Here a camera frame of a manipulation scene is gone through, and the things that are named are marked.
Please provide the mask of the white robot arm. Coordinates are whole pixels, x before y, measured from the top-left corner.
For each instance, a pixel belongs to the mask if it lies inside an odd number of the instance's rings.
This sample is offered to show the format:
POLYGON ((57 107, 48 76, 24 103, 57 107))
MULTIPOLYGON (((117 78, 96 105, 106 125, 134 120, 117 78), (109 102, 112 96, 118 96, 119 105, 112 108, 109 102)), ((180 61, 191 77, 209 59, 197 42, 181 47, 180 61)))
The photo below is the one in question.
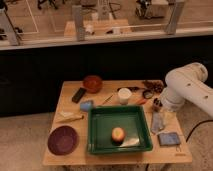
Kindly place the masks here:
POLYGON ((169 71, 160 94, 163 107, 176 112, 188 100, 213 117, 213 88, 205 84, 207 78, 206 67, 198 62, 169 71))

